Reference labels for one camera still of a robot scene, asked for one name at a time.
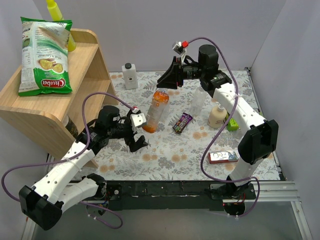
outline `robotic arm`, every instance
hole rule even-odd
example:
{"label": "robotic arm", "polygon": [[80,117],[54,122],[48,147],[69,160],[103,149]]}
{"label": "robotic arm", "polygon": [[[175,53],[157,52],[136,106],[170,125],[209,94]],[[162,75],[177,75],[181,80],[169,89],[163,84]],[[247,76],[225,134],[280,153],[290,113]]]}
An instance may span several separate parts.
{"label": "robotic arm", "polygon": [[[202,45],[198,51],[198,62],[195,62],[186,55],[188,45],[187,42],[176,42],[172,46],[181,57],[173,57],[171,66],[157,81],[157,87],[177,89],[184,85],[184,80],[199,79],[202,88],[230,113],[238,96],[231,79],[218,69],[216,47]],[[263,159],[276,149],[279,126],[275,120],[267,121],[259,115],[242,97],[238,97],[232,117],[244,134],[238,145],[240,159],[226,179],[235,181],[251,177]],[[249,181],[227,183],[216,191],[220,196],[238,196],[248,188]]]}
{"label": "robotic arm", "polygon": [[[62,213],[73,205],[92,196],[95,199],[103,198],[106,195],[107,182],[95,173],[71,187],[66,186],[87,162],[108,145],[109,139],[124,138],[131,152],[147,146],[143,135],[137,141],[134,139],[137,128],[144,126],[146,122],[145,115],[138,108],[130,110],[125,117],[120,117],[117,107],[104,106],[98,118],[87,124],[90,135],[87,136],[83,130],[62,158],[67,161],[57,164],[32,187],[25,185],[19,191],[22,212],[44,230],[48,230],[58,222]],[[70,160],[86,147],[88,137],[90,144],[86,150]]]}

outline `purple candy wrapper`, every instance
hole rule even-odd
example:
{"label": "purple candy wrapper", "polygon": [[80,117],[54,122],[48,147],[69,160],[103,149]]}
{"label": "purple candy wrapper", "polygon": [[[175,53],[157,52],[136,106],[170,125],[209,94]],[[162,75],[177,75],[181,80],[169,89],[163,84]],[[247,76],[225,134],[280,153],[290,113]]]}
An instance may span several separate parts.
{"label": "purple candy wrapper", "polygon": [[185,127],[191,122],[192,119],[192,116],[184,112],[172,128],[176,133],[180,134],[185,129]]}

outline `floral tablecloth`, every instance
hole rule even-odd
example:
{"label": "floral tablecloth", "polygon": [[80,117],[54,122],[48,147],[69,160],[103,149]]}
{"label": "floral tablecloth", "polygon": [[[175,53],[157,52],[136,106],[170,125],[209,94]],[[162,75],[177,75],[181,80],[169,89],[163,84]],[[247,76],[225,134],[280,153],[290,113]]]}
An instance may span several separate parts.
{"label": "floral tablecloth", "polygon": [[[163,73],[164,71],[138,72],[139,87],[133,90],[126,90],[121,72],[112,72],[110,76],[118,97],[131,106],[138,106],[147,115],[156,90],[157,79]],[[240,70],[233,71],[233,74],[239,85],[239,93],[254,109],[257,109],[247,72]],[[159,123],[156,133],[147,133],[140,129],[136,136],[137,139],[143,134],[149,146],[130,153],[123,139],[112,139],[95,157],[99,168],[84,167],[82,172],[76,175],[76,179],[95,172],[106,180],[118,181],[209,180],[200,170],[200,159],[218,131],[207,124],[209,113],[217,104],[216,101],[208,95],[201,114],[189,123],[182,134],[175,133],[172,128],[183,112],[189,112],[193,93],[199,86],[199,80],[186,80],[182,88],[167,91],[170,96],[169,117]],[[122,116],[127,114],[128,109],[125,106],[119,104],[118,107]],[[210,151],[236,151],[239,142],[234,133],[225,129]],[[208,164],[205,161],[204,169],[216,178],[226,179],[235,165],[235,163]],[[253,175],[260,180],[280,179],[273,154],[258,166]]]}

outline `green chip bag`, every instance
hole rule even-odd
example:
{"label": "green chip bag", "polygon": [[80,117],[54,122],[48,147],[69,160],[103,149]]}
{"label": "green chip bag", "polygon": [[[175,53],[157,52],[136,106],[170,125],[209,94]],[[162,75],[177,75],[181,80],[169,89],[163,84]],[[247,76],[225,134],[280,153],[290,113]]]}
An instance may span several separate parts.
{"label": "green chip bag", "polygon": [[19,96],[68,94],[68,39],[71,20],[21,17],[22,69]]}

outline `orange bottle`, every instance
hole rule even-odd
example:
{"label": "orange bottle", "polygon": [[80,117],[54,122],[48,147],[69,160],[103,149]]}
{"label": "orange bottle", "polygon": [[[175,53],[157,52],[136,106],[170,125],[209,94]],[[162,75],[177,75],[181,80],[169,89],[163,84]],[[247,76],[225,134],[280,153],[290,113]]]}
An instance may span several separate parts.
{"label": "orange bottle", "polygon": [[146,115],[146,125],[142,128],[148,133],[154,133],[157,130],[161,115],[164,112],[169,101],[169,95],[162,90],[153,94],[149,111]]}

